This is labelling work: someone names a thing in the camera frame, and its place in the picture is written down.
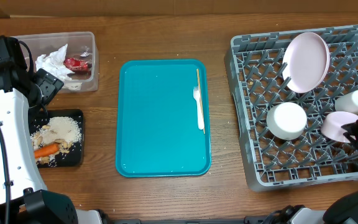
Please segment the pink bowl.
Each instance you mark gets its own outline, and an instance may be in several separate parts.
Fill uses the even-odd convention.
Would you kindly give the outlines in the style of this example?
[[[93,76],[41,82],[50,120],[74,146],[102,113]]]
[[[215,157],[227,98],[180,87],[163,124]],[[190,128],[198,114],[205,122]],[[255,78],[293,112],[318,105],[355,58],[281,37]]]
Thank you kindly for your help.
[[[345,112],[335,111],[329,113],[321,126],[321,133],[327,138],[343,143],[350,143],[345,137],[345,129],[342,128],[345,124],[355,123],[358,120],[358,115]]]

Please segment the wooden chopstick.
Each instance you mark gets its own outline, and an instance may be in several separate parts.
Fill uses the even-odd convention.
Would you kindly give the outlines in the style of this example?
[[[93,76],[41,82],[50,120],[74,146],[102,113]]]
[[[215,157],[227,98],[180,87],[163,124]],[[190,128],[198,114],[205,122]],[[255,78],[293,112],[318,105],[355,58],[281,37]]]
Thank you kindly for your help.
[[[199,89],[199,93],[200,93],[200,107],[201,107],[201,120],[203,122],[203,134],[206,134],[205,131],[205,124],[204,124],[204,113],[203,113],[203,101],[202,101],[202,95],[201,95],[201,80],[200,80],[200,71],[197,68],[196,69],[196,74],[197,74],[197,79],[198,79],[198,89]]]

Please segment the white plastic cup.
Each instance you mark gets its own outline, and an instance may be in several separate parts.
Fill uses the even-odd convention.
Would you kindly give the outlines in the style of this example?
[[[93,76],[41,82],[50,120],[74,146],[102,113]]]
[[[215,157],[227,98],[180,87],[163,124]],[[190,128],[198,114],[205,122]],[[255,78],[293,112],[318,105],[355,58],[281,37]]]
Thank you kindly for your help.
[[[358,114],[358,90],[340,96],[334,104],[336,111]]]

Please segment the white plastic fork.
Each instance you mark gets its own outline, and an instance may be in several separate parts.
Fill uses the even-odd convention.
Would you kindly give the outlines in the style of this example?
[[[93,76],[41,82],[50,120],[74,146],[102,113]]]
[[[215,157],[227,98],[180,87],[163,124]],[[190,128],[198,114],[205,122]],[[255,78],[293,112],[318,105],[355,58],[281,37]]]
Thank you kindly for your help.
[[[197,120],[198,120],[198,128],[203,130],[203,122],[201,120],[201,107],[200,107],[200,93],[198,86],[195,86],[193,89],[193,98],[196,101],[196,109],[197,109]]]

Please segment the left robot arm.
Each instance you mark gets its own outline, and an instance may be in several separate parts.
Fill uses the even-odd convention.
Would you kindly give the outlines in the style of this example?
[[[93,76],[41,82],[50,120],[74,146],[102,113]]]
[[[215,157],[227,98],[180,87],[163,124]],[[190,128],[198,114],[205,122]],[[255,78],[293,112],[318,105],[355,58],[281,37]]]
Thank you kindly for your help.
[[[26,62],[26,44],[0,36],[0,223],[109,223],[101,210],[79,210],[47,189],[35,163],[29,124],[63,82]]]

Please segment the orange carrot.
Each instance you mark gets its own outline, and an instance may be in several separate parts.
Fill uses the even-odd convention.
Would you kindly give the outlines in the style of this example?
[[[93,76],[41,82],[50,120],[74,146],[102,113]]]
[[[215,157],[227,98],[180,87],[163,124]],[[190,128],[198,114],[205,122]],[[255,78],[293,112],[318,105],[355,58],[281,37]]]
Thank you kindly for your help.
[[[36,159],[40,158],[40,157],[47,157],[51,154],[54,154],[56,152],[58,152],[60,149],[59,144],[49,144],[47,146],[44,146],[36,151],[34,151],[34,156]]]

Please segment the white round plate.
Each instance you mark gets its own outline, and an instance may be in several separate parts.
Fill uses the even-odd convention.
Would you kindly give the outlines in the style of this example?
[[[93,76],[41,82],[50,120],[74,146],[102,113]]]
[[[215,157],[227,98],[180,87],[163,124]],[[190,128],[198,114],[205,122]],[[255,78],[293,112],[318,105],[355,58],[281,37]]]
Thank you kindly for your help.
[[[330,65],[326,42],[313,32],[296,36],[288,45],[283,62],[283,78],[290,78],[287,87],[296,93],[316,88],[325,78]]]

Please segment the light green bowl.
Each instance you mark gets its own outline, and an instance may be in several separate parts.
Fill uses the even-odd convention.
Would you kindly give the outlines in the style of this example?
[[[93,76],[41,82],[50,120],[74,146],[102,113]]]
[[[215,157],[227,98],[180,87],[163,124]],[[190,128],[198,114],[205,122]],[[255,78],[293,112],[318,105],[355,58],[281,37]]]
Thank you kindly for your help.
[[[298,104],[285,102],[268,111],[266,123],[274,136],[283,140],[293,140],[301,136],[307,124],[307,116]]]

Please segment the pile of white rice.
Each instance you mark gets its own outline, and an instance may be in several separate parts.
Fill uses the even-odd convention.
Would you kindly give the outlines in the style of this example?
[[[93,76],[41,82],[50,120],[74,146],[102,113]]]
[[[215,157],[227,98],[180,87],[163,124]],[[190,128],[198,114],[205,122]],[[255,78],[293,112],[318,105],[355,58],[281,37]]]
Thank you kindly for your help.
[[[50,164],[39,164],[41,167],[70,167],[78,166],[83,160],[83,128],[82,117],[55,116],[52,118],[37,118],[30,127],[31,135],[38,131],[43,125],[49,124],[58,132],[58,137],[69,143],[69,153],[58,154]]]

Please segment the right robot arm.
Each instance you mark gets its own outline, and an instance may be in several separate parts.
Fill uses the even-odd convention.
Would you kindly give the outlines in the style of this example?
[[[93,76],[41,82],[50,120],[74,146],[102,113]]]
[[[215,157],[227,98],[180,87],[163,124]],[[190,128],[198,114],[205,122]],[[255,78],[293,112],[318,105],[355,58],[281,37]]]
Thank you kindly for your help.
[[[358,146],[358,120],[346,124],[346,134],[355,134],[354,141]],[[311,210],[304,205],[287,206],[271,213],[264,223],[357,223],[358,224],[358,191],[346,195],[334,202],[327,210]]]

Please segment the pile of peanuts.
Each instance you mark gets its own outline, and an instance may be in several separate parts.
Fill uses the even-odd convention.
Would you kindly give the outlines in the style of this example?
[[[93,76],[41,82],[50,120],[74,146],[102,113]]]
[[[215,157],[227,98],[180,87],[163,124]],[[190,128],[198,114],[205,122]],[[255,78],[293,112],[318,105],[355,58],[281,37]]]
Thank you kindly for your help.
[[[58,154],[67,154],[70,151],[69,143],[58,137],[58,132],[51,125],[43,125],[31,135],[35,161],[39,164],[50,164]]]

